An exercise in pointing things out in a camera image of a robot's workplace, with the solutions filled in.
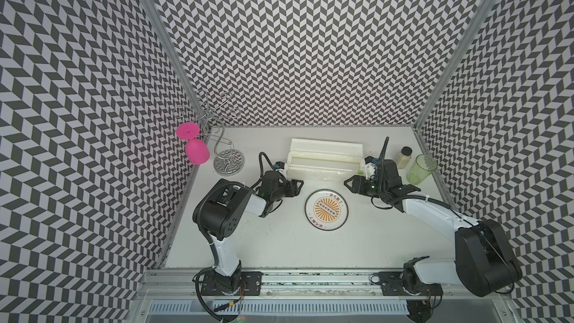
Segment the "cream plastic wrap dispenser box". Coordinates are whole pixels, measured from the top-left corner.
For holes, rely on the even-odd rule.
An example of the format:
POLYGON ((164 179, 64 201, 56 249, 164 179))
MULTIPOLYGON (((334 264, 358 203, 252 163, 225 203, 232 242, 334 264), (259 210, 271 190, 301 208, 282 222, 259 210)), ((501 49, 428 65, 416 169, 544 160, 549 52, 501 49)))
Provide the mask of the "cream plastic wrap dispenser box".
POLYGON ((288 179, 345 181, 364 175, 362 144, 293 138, 285 165, 288 179))

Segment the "white plate orange pattern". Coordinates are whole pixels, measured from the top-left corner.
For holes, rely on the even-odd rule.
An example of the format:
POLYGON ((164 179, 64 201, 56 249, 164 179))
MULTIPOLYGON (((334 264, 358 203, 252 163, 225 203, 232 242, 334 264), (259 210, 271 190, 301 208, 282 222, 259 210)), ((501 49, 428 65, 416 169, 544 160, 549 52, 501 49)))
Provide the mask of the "white plate orange pattern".
POLYGON ((344 197, 330 189, 314 191, 306 199, 304 212, 313 227, 327 232, 341 228, 349 216, 344 197))

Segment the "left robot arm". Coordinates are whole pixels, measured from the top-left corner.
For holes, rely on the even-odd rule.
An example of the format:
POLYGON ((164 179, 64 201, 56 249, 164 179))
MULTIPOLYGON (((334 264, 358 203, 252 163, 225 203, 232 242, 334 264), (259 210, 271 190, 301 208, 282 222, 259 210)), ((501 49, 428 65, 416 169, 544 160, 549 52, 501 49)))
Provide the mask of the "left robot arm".
POLYGON ((230 236, 245 213, 266 218, 285 198, 297 197, 304 181, 287 179, 275 170, 264 172, 251 186, 220 179, 197 204, 193 222, 208 242, 214 263, 204 276, 204 284, 222 295, 234 295, 245 287, 242 263, 230 236))

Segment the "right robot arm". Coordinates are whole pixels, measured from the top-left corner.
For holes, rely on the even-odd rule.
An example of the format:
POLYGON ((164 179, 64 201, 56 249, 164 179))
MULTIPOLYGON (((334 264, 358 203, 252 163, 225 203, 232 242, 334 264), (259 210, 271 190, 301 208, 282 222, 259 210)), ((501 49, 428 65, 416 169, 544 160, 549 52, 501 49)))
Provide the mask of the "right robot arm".
POLYGON ((378 161, 374 168, 371 176, 354 175, 345 180, 345 187, 418 218, 454 246, 451 258, 423 256, 407 261, 394 279, 405 294, 435 294, 444 285, 464 287, 478 297, 514 291, 523 270, 501 224, 463 215, 419 187, 404 184, 389 159, 378 161))

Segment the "small jar black lid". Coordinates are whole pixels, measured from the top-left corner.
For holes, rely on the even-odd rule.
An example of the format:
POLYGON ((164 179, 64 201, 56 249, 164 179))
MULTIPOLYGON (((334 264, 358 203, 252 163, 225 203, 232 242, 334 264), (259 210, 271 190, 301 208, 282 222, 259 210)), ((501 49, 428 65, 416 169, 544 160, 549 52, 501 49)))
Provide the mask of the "small jar black lid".
POLYGON ((396 156, 396 165, 399 170, 405 169, 412 158, 413 150, 411 147, 402 147, 396 156))

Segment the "green translucent plastic cup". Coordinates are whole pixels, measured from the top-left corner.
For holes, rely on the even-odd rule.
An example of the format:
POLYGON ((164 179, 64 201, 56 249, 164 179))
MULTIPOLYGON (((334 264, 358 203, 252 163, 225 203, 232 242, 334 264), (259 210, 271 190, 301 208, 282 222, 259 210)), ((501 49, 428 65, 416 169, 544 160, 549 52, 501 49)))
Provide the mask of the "green translucent plastic cup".
POLYGON ((438 161, 430 155, 418 155, 411 167, 407 180, 410 184, 419 185, 438 169, 438 161))

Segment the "pink plastic wine glass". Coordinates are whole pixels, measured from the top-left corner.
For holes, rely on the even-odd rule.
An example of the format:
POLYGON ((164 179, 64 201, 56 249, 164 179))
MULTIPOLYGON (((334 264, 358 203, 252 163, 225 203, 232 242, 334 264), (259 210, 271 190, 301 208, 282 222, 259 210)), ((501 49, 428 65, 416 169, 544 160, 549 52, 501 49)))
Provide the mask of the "pink plastic wine glass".
POLYGON ((191 164, 204 164, 210 158, 210 152, 207 145, 199 139, 200 127, 188 122, 180 125, 176 129, 176 136, 186 141, 185 153, 191 164))

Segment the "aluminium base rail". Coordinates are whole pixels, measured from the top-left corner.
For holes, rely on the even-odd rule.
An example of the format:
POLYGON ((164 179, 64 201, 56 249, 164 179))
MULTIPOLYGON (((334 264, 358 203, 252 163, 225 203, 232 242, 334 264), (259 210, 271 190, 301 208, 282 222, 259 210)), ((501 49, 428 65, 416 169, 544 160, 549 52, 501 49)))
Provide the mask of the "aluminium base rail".
MULTIPOLYGON (((150 270, 144 274, 136 299, 193 299, 197 269, 150 270)), ((379 273, 398 269, 248 269, 248 282, 237 293, 248 298, 283 299, 406 299, 424 300, 428 291, 408 295, 394 281, 379 282, 379 273)))

